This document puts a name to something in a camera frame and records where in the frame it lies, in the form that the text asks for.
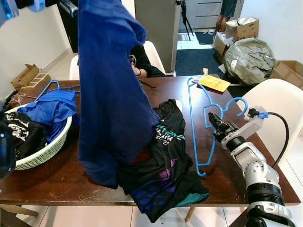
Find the wooden table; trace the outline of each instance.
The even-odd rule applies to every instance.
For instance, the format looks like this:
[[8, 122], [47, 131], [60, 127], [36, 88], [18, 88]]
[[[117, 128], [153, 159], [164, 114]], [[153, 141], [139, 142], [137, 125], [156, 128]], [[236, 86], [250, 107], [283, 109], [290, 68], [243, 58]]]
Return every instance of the wooden table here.
[[[149, 78], [142, 84], [150, 103], [153, 107], [161, 102], [171, 99], [180, 100], [183, 108], [183, 116], [186, 121], [185, 138], [186, 152], [195, 163], [193, 152], [193, 136], [189, 113], [189, 100], [187, 80], [189, 77]], [[60, 81], [62, 87], [79, 84], [78, 81]], [[30, 95], [37, 96], [42, 87], [37, 87]], [[226, 90], [223, 94], [210, 92], [213, 102], [222, 107], [232, 98]], [[200, 88], [191, 87], [193, 115], [195, 120], [196, 140], [199, 162], [206, 162], [210, 153], [213, 129], [206, 129], [204, 124], [202, 107], [209, 104], [206, 95]], [[24, 98], [22, 103], [31, 102], [32, 99]], [[77, 98], [78, 111], [80, 110], [80, 98]], [[209, 111], [218, 114], [215, 108]], [[224, 114], [226, 121], [232, 121], [238, 126], [245, 124], [244, 118], [237, 117], [240, 109], [236, 103], [230, 105], [229, 111]], [[93, 183], [85, 174], [84, 168], [77, 160], [78, 154], [78, 128], [71, 128], [67, 140], [61, 151], [48, 162], [32, 169], [14, 171], [8, 178], [0, 182], [0, 204], [15, 205], [54, 205], [54, 206], [133, 206], [135, 205], [130, 195], [124, 195], [122, 188], [113, 190]], [[272, 165], [273, 158], [267, 151], [257, 134], [252, 135], [248, 141], [263, 153], [267, 162]], [[230, 152], [216, 144], [213, 160], [209, 167], [202, 168], [207, 174], [200, 178], [201, 183], [209, 189], [209, 197], [201, 203], [193, 204], [197, 207], [243, 207], [248, 204], [245, 181], [241, 170], [233, 161]], [[282, 174], [279, 167], [276, 168], [280, 176], [285, 203], [287, 205], [298, 204], [299, 198], [291, 185]]]

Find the yellow paper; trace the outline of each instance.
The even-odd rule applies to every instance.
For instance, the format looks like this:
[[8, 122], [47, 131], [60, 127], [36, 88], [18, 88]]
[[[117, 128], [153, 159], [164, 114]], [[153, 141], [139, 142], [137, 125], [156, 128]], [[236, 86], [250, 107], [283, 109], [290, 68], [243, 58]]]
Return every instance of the yellow paper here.
[[221, 92], [224, 92], [230, 85], [230, 82], [227, 82], [225, 80], [210, 75], [205, 75], [201, 77], [199, 83], [205, 87], [209, 87]]

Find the white chair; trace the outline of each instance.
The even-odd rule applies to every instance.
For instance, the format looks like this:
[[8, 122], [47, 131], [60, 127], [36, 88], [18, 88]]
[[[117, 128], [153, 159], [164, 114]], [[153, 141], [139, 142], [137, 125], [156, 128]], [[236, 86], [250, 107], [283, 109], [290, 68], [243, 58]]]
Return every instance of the white chair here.
[[[157, 52], [155, 46], [153, 45], [153, 43], [150, 41], [146, 41], [144, 43], [144, 50], [148, 57], [148, 60], [150, 60], [151, 65], [157, 67], [161, 72], [166, 74], [164, 67], [162, 65], [161, 59], [160, 59], [158, 52]], [[79, 80], [80, 79], [78, 59], [79, 59], [79, 56], [77, 55], [77, 56], [73, 57], [71, 60], [70, 80]]]
[[[247, 100], [249, 106], [260, 105], [267, 112], [275, 112], [286, 119], [289, 141], [281, 162], [286, 158], [303, 126], [303, 91], [284, 80], [268, 79], [246, 93], [243, 98]], [[241, 101], [237, 104], [241, 110], [244, 109]], [[283, 122], [278, 117], [270, 115], [264, 119], [263, 126], [257, 134], [276, 160], [285, 143], [286, 132]]]
[[70, 80], [79, 80], [79, 65], [78, 65], [78, 59], [79, 56], [76, 55], [71, 60], [71, 66], [70, 66]]
[[146, 41], [144, 43], [144, 50], [148, 57], [148, 60], [150, 60], [151, 65], [157, 67], [161, 72], [166, 74], [161, 59], [153, 43], [150, 41]]

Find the blue garment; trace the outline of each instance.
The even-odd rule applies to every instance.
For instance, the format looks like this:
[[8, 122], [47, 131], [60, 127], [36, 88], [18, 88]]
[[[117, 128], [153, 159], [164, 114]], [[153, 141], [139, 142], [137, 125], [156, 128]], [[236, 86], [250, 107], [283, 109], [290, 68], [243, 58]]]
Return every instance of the blue garment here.
[[79, 125], [75, 95], [75, 91], [52, 91], [39, 101], [19, 108], [17, 112], [24, 113], [32, 121], [45, 126], [48, 129], [46, 141], [50, 143], [62, 132], [68, 117], [73, 116], [73, 123]]
[[81, 84], [79, 161], [93, 181], [116, 186], [160, 121], [129, 62], [146, 31], [120, 0], [79, 0]]

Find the laundry basket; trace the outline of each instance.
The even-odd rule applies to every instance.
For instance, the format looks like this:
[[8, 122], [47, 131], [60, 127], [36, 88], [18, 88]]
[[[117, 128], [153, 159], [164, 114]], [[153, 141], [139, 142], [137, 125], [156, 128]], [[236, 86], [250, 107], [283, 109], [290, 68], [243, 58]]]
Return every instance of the laundry basket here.
[[[13, 108], [13, 109], [7, 111], [6, 113], [16, 112], [18, 108], [21, 108], [24, 106], [26, 106], [26, 104]], [[72, 120], [72, 117], [67, 118], [66, 125], [65, 125], [64, 129], [62, 130], [62, 132], [45, 148], [39, 150], [38, 152], [36, 152], [28, 157], [18, 160], [16, 162], [15, 170], [30, 169], [35, 166], [41, 165], [44, 162], [51, 159], [55, 154], [57, 154], [66, 140], [67, 131], [71, 126], [71, 120]]]

